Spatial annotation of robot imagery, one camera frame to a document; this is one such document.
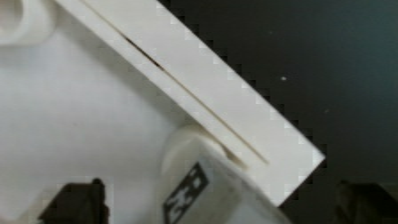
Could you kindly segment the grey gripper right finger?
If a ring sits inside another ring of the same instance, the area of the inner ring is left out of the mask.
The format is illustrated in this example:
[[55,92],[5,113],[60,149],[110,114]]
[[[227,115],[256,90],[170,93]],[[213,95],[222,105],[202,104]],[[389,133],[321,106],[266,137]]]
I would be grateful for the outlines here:
[[339,182],[334,224],[398,224],[398,183]]

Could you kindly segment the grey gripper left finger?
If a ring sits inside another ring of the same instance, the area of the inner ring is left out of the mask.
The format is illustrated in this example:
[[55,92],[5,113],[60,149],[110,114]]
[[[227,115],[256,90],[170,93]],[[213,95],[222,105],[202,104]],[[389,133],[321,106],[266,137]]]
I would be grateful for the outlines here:
[[104,183],[67,183],[37,217],[39,224],[108,224]]

